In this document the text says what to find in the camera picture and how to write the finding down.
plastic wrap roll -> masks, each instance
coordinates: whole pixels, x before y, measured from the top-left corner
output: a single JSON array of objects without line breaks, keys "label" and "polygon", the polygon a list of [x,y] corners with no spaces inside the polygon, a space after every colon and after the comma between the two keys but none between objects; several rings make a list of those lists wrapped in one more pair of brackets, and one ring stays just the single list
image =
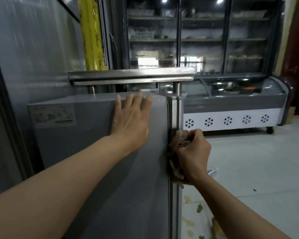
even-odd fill
[{"label": "plastic wrap roll", "polygon": [[98,4],[93,0],[78,0],[78,6],[86,69],[89,71],[104,70]]}]

stainless steel handle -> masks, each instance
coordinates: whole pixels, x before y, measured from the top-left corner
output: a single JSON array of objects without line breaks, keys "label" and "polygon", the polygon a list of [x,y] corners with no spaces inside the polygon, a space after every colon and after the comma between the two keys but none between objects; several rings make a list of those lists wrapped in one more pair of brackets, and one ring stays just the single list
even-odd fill
[{"label": "stainless steel handle", "polygon": [[194,80],[194,68],[125,69],[68,72],[74,85],[114,85]]}]

snowflake icon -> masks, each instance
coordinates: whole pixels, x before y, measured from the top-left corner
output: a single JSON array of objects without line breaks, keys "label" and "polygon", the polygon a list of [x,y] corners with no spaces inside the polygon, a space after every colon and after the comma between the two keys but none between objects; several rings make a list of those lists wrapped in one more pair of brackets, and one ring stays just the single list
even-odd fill
[{"label": "snowflake icon", "polygon": [[226,126],[228,126],[228,125],[231,124],[231,123],[232,123],[232,118],[231,118],[231,117],[226,117],[225,120],[224,120],[224,124],[225,124]]},{"label": "snowflake icon", "polygon": [[267,122],[267,121],[269,121],[269,116],[268,116],[268,115],[264,115],[264,116],[261,118],[261,122],[262,122],[262,123],[265,123],[265,122]]},{"label": "snowflake icon", "polygon": [[185,121],[185,127],[191,128],[193,126],[194,126],[194,120],[188,119],[187,121]]},{"label": "snowflake icon", "polygon": [[214,123],[214,119],[208,118],[205,120],[205,126],[211,126]]},{"label": "snowflake icon", "polygon": [[248,124],[248,123],[250,123],[251,122],[251,116],[245,116],[244,118],[243,118],[243,123],[244,124]]}]

glass door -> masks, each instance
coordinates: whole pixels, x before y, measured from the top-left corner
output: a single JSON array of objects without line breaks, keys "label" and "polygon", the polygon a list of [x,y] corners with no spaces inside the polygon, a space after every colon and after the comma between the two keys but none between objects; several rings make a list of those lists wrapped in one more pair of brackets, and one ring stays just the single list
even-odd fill
[{"label": "glass door", "polygon": [[199,74],[220,73],[223,67],[225,0],[183,0],[181,67]]},{"label": "glass door", "polygon": [[131,69],[176,66],[178,0],[126,0]]},{"label": "glass door", "polygon": [[262,73],[276,0],[233,0],[226,55],[227,73]]}]

hand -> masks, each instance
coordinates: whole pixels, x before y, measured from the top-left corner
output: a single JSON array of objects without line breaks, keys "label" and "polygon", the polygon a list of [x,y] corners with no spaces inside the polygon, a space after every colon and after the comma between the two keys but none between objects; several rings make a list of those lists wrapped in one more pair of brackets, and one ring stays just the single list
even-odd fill
[{"label": "hand", "polygon": [[176,154],[187,178],[193,183],[202,176],[208,175],[207,162],[211,145],[200,129],[190,131],[188,138],[192,139],[192,142],[185,148],[177,148]]},{"label": "hand", "polygon": [[141,108],[142,100],[142,93],[131,94],[126,98],[123,109],[121,97],[117,96],[115,100],[111,136],[119,138],[119,141],[125,144],[128,154],[139,150],[149,136],[148,122],[152,96],[147,96]]}]

